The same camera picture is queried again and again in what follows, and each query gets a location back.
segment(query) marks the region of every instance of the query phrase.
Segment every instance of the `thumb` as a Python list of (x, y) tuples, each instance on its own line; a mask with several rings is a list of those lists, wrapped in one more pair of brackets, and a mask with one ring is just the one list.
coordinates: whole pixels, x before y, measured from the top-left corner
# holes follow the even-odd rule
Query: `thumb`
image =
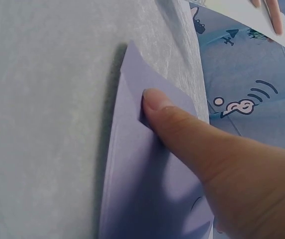
[(235, 136), (216, 129), (174, 106), (157, 89), (143, 93), (143, 109), (150, 126), (165, 146), (205, 183), (228, 166)]

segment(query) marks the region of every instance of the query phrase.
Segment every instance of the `folded paper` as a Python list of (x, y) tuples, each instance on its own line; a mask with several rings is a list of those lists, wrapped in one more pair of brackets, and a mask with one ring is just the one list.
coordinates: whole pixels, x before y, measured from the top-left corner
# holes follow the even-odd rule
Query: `folded paper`
[(208, 239), (213, 214), (197, 177), (170, 153), (141, 110), (146, 88), (196, 115), (192, 99), (128, 45), (114, 108), (99, 239)]

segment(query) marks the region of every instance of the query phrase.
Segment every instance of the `fingernail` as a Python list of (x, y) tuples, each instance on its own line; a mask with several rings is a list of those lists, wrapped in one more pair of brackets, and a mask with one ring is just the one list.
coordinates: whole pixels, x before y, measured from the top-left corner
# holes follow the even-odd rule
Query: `fingernail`
[(166, 94), (154, 88), (144, 90), (143, 99), (147, 106), (154, 111), (159, 111), (165, 107), (174, 106)]

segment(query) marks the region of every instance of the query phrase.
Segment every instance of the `cartoon print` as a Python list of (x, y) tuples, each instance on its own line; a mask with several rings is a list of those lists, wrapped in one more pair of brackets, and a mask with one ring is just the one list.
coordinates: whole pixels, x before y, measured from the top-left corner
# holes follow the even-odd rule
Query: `cartoon print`
[(252, 100), (249, 99), (243, 99), (239, 102), (230, 102), (226, 106), (226, 111), (221, 112), (221, 118), (224, 118), (225, 116), (228, 116), (229, 114), (233, 112), (238, 112), (243, 115), (250, 115), (254, 111), (255, 103)]
[[(264, 86), (269, 87), (275, 94), (278, 94), (277, 89), (269, 82), (263, 81), (263, 80), (256, 80), (255, 81), (258, 84), (262, 84)], [(253, 87), (250, 89), (252, 93), (248, 93), (247, 96), (250, 98), (253, 98), (254, 100), (258, 100), (259, 103), (263, 102), (263, 96), (265, 96), (267, 99), (271, 98), (270, 93), (267, 93), (266, 91)], [(213, 104), (215, 106), (222, 106), (224, 104), (225, 100), (223, 97), (216, 97), (213, 100)], [(225, 111), (220, 113), (221, 119), (230, 115), (233, 112), (238, 112), (242, 115), (250, 115), (254, 111), (254, 107), (259, 105), (256, 104), (252, 99), (242, 99), (240, 101), (232, 101), (227, 104)]]
[(195, 18), (195, 16), (198, 14), (198, 10), (199, 10), (198, 6), (191, 8), (191, 14), (193, 16), (193, 24), (195, 27), (195, 31), (198, 34), (203, 34), (205, 32), (205, 27), (204, 27), (205, 25), (202, 24), (199, 19)]
[(236, 36), (238, 31), (239, 31), (238, 29), (226, 30), (226, 32), (229, 33), (232, 38), (234, 38)]
[(232, 41), (230, 41), (231, 40), (231, 38), (230, 37), (221, 37), (221, 39), (224, 39), (225, 41), (224, 41), (224, 43), (227, 45), (228, 43), (230, 43), (231, 44), (231, 46), (233, 46), (234, 45), (234, 42), (232, 42)]
[(216, 97), (213, 101), (215, 106), (221, 106), (224, 104), (224, 99), (222, 97)]
[(249, 35), (251, 39), (267, 40), (268, 42), (273, 42), (273, 40), (270, 38), (251, 28), (247, 30), (247, 35)]
[(221, 37), (221, 39), (225, 40), (224, 43), (227, 45), (228, 43), (231, 44), (231, 46), (234, 45), (234, 42), (231, 41), (231, 38), (234, 38), (236, 34), (238, 33), (238, 29), (232, 29), (232, 30), (227, 30), (226, 32), (230, 34), (231, 37)]

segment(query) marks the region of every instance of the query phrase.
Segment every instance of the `finger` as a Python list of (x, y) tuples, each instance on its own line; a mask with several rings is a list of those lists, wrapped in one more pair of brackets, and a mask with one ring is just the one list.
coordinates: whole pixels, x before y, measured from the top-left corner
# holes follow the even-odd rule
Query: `finger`
[(261, 0), (252, 0), (252, 4), (255, 6), (255, 7), (260, 7), (262, 4), (261, 4)]
[(270, 11), (275, 33), (278, 35), (282, 35), (283, 23), (282, 23), (281, 11), (278, 4), (278, 0), (266, 0), (266, 4)]
[(225, 158), (229, 147), (226, 144), (234, 136), (175, 107), (163, 92), (156, 89), (145, 90), (143, 108), (152, 129), (166, 147), (202, 181), (223, 170), (221, 167), (227, 167)]

